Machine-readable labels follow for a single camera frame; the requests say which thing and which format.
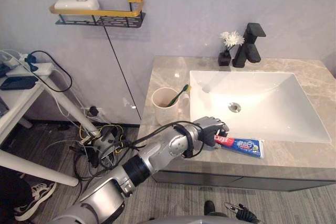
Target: toothbrush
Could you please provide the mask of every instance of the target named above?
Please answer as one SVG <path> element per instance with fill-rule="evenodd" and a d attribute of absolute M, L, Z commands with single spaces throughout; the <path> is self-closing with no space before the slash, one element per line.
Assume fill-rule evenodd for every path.
<path fill-rule="evenodd" d="M 186 91 L 189 91 L 191 86 L 189 84 L 184 85 L 183 89 L 178 93 L 171 101 L 168 103 L 167 108 L 174 104 L 174 102 L 179 98 L 179 96 Z"/>

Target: white sink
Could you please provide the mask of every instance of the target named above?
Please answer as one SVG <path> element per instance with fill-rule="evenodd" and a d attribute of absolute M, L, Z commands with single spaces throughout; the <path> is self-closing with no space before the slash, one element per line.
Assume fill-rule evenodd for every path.
<path fill-rule="evenodd" d="M 214 116 L 231 137 L 331 142 L 293 73 L 190 71 L 190 85 L 191 121 Z"/>

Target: floor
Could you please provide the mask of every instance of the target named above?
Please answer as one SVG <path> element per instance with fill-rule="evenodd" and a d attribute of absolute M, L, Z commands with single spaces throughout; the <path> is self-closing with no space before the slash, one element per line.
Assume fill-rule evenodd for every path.
<path fill-rule="evenodd" d="M 78 140 L 77 128 L 58 131 L 55 124 L 36 124 L 30 130 L 21 128 L 7 151 L 35 163 L 73 175 L 73 142 L 50 144 L 60 140 Z M 135 139 L 137 128 L 128 128 L 129 139 Z M 85 158 L 78 164 L 81 175 L 88 175 Z M 79 186 L 59 185 L 53 196 L 41 204 L 31 218 L 34 223 L 46 223 L 71 206 L 79 193 Z M 114 223 L 139 223 L 150 218 L 177 215 L 202 215 L 203 204 L 212 200 L 216 210 L 234 216 L 223 203 L 242 203 L 269 224 L 335 224 L 336 186 L 301 190 L 296 192 L 238 190 L 220 187 L 202 187 L 159 184 L 152 178 L 141 184 L 130 198 L 125 200 L 126 209 Z"/>

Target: black shoe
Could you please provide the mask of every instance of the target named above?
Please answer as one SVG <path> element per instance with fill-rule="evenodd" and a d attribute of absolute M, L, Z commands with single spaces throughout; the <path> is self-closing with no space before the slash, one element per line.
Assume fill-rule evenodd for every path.
<path fill-rule="evenodd" d="M 204 215 L 209 215 L 211 212 L 215 212 L 215 204 L 211 200 L 207 200 L 204 203 Z"/>
<path fill-rule="evenodd" d="M 14 208 L 14 216 L 17 221 L 24 221 L 29 219 L 37 210 L 38 206 L 48 199 L 56 189 L 57 183 L 45 182 L 32 186 L 31 193 L 33 200 L 21 207 Z"/>

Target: toothpaste tube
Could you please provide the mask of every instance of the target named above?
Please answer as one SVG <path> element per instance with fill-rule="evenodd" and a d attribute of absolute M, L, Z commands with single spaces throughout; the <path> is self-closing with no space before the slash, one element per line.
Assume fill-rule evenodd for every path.
<path fill-rule="evenodd" d="M 227 149 L 241 152 L 253 157 L 264 157 L 264 148 L 261 140 L 239 139 L 215 135 L 215 142 Z"/>

